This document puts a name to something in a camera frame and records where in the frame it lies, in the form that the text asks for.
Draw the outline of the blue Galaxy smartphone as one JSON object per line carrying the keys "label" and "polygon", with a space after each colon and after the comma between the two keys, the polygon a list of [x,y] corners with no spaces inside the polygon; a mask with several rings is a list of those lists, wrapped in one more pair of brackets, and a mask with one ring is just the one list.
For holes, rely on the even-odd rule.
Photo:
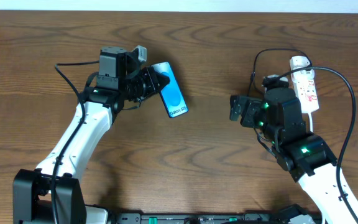
{"label": "blue Galaxy smartphone", "polygon": [[160,92],[168,116],[176,118],[187,113],[188,107],[170,64],[168,62],[157,63],[152,65],[152,68],[157,73],[170,79],[170,83]]}

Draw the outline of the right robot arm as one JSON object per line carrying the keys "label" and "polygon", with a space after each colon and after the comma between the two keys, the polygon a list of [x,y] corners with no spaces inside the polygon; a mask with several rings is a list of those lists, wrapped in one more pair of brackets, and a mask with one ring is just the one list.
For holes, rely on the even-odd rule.
{"label": "right robot arm", "polygon": [[[322,137],[310,132],[294,90],[273,88],[263,99],[230,97],[230,120],[262,131],[272,142],[277,164],[309,195],[328,223],[358,223],[358,201],[337,170],[336,156]],[[340,183],[336,178],[342,177]]]}

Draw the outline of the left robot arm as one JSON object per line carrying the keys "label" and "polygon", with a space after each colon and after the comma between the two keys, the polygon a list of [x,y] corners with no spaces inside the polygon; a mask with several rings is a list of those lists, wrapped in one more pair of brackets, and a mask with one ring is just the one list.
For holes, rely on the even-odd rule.
{"label": "left robot arm", "polygon": [[51,153],[34,170],[21,169],[13,180],[14,223],[113,223],[111,212],[87,205],[80,181],[102,136],[126,101],[139,108],[160,93],[169,78],[145,67],[147,49],[102,47],[99,70],[83,91],[75,90],[75,115]]}

